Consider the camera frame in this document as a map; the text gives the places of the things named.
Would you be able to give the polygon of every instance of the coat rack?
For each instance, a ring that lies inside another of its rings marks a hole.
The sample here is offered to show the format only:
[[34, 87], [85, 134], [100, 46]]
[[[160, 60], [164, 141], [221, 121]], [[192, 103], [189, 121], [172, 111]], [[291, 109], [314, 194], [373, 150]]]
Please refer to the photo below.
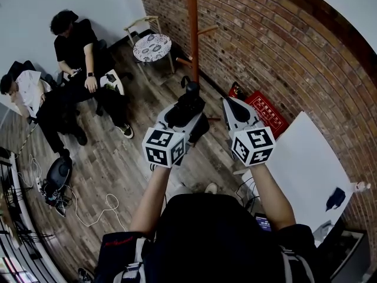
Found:
[[177, 62], [180, 62], [193, 69], [193, 81], [199, 83], [199, 35], [205, 34], [218, 28], [217, 25], [204, 28], [198, 31], [198, 10], [197, 0], [187, 0], [188, 6], [188, 18], [190, 21], [190, 39], [191, 39], [191, 56], [190, 61], [185, 61], [181, 58], [177, 58]]

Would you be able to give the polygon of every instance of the red crate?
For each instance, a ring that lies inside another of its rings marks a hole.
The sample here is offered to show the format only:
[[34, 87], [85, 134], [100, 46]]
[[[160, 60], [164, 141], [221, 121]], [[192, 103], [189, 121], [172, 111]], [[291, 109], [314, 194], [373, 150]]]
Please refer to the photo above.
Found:
[[259, 91], [255, 91], [250, 97], [245, 99], [245, 103], [254, 107], [264, 125], [271, 128], [275, 139], [288, 128], [288, 122]]

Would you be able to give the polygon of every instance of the person's left hand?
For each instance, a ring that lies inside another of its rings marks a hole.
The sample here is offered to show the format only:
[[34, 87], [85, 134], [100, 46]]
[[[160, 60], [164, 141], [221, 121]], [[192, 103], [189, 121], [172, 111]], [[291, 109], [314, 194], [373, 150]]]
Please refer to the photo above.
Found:
[[39, 103], [39, 106], [40, 106], [40, 107], [41, 107], [42, 104], [45, 102], [45, 100], [46, 100], [46, 95], [45, 95], [44, 93], [42, 93], [42, 95], [41, 95], [41, 102]]
[[97, 79], [95, 77], [87, 77], [85, 88], [89, 90], [90, 93], [94, 93], [97, 90]]

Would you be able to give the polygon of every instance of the wooden floor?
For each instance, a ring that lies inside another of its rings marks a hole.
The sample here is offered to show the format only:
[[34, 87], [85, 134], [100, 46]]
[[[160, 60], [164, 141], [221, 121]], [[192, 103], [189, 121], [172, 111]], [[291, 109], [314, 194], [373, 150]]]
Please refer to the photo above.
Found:
[[[135, 75], [133, 81], [127, 78], [122, 80], [131, 100], [128, 112], [135, 137], [132, 140], [123, 137], [107, 114], [97, 116], [94, 100], [78, 105], [81, 112], [78, 121], [87, 133], [88, 144], [81, 147], [73, 136], [61, 136], [74, 162], [70, 186], [78, 197], [81, 219], [85, 223], [96, 221], [101, 211], [108, 208], [105, 204], [106, 194], [112, 193], [119, 200], [117, 212], [126, 229], [151, 176], [141, 148], [145, 132], [148, 127], [153, 127], [158, 113], [184, 93], [179, 84], [184, 75], [182, 68], [160, 85], [161, 81], [155, 77], [154, 71], [146, 66], [152, 75], [151, 81], [147, 83], [130, 54], [130, 48], [122, 46], [113, 55], [118, 73], [131, 71]], [[228, 136], [221, 97], [205, 81], [201, 81], [201, 87], [201, 97], [206, 102], [205, 114], [208, 117], [221, 117], [222, 120], [211, 122], [210, 131], [188, 152], [182, 166], [173, 169], [167, 189], [168, 199], [180, 182], [195, 191], [203, 191], [209, 183], [216, 182], [220, 186], [220, 193], [235, 197], [234, 192], [241, 183], [239, 177], [232, 175], [235, 165], [225, 142]], [[17, 152], [30, 129], [21, 116], [9, 113], [0, 133], [0, 146]], [[58, 157], [37, 127], [18, 159], [19, 171], [24, 174], [27, 183], [31, 182], [32, 177], [29, 154], [38, 159], [42, 177], [45, 177], [48, 168]], [[75, 201], [67, 209], [66, 218], [59, 216], [44, 203], [36, 185], [27, 193], [27, 199], [38, 230], [54, 235], [47, 241], [47, 247], [57, 266], [70, 281], [76, 279], [78, 267], [94, 270], [103, 234], [122, 230], [111, 211], [105, 212], [97, 224], [85, 227], [75, 215]]]

